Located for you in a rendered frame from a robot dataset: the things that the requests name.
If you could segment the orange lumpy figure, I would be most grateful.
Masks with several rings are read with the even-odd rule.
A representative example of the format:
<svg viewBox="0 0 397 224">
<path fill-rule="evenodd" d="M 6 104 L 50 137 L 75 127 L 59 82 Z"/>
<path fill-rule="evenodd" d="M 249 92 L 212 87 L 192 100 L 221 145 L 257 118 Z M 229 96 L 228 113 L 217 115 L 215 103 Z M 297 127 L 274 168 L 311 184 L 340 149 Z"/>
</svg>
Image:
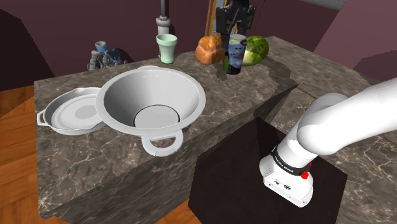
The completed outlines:
<svg viewBox="0 0 397 224">
<path fill-rule="evenodd" d="M 204 65 L 220 62 L 224 59 L 225 50 L 222 48 L 219 34 L 202 37 L 195 50 L 195 58 Z"/>
</svg>

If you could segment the blue printed can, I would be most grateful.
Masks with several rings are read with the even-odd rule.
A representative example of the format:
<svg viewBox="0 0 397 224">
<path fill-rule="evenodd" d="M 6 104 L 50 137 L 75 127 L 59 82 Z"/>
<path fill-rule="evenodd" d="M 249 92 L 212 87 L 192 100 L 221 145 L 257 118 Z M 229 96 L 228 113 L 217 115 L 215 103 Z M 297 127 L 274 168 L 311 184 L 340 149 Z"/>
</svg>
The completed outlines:
<svg viewBox="0 0 397 224">
<path fill-rule="evenodd" d="M 239 74 L 247 40 L 244 35 L 232 34 L 229 38 L 227 57 L 225 57 L 224 68 L 226 74 Z"/>
</svg>

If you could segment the grey metal pole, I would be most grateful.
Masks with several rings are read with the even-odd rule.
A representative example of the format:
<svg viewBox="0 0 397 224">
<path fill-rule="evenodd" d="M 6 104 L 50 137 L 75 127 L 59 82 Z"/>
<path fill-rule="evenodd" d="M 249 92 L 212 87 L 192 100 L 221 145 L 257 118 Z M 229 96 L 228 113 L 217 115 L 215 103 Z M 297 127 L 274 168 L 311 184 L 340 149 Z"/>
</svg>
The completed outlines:
<svg viewBox="0 0 397 224">
<path fill-rule="evenodd" d="M 161 4 L 161 14 L 158 18 L 156 18 L 156 25 L 158 27 L 158 34 L 169 34 L 169 29 L 171 26 L 171 21 L 167 17 L 166 14 L 166 7 L 165 7 L 165 0 L 160 0 Z"/>
</svg>

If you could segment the green cabbage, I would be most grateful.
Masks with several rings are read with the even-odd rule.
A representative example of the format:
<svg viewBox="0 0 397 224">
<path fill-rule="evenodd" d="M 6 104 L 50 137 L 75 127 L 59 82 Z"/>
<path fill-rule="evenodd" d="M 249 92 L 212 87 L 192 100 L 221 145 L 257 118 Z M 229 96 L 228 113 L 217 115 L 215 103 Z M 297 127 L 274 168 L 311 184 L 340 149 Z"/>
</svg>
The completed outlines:
<svg viewBox="0 0 397 224">
<path fill-rule="evenodd" d="M 269 45 L 264 37 L 248 36 L 246 41 L 246 51 L 242 62 L 244 66 L 256 65 L 268 55 Z"/>
</svg>

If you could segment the grey and blue figure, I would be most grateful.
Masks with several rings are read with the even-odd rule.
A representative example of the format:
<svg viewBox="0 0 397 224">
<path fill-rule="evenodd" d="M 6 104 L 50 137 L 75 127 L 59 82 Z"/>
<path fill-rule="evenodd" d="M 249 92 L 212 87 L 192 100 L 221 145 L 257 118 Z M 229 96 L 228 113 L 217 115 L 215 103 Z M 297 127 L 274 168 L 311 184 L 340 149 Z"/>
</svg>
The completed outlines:
<svg viewBox="0 0 397 224">
<path fill-rule="evenodd" d="M 91 51 L 91 59 L 87 64 L 88 71 L 127 63 L 121 59 L 120 52 L 116 48 L 109 49 L 105 41 L 95 42 L 95 47 L 96 50 Z"/>
</svg>

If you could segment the wooden frame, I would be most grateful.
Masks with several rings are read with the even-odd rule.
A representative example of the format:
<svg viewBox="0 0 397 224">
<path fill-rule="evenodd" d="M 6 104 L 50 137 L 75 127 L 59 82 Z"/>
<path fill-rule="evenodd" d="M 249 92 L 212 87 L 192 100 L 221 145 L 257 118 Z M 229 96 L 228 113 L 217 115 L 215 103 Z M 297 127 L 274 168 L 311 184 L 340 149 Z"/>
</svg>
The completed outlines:
<svg viewBox="0 0 397 224">
<path fill-rule="evenodd" d="M 214 23 L 214 19 L 216 18 L 216 1 L 217 0 L 209 0 L 209 7 L 207 12 L 207 20 L 205 23 L 205 36 L 209 36 L 212 34 L 212 27 Z"/>
</svg>

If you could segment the mint green cup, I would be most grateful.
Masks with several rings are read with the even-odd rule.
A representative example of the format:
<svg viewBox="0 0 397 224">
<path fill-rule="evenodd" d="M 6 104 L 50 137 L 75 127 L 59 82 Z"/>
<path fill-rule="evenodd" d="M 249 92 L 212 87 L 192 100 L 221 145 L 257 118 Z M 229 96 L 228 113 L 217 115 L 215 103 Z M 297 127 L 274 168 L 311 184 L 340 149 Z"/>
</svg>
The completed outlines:
<svg viewBox="0 0 397 224">
<path fill-rule="evenodd" d="M 174 62 L 174 50 L 178 42 L 178 38 L 172 34 L 159 34 L 156 41 L 160 51 L 160 60 L 164 64 L 172 64 Z"/>
</svg>

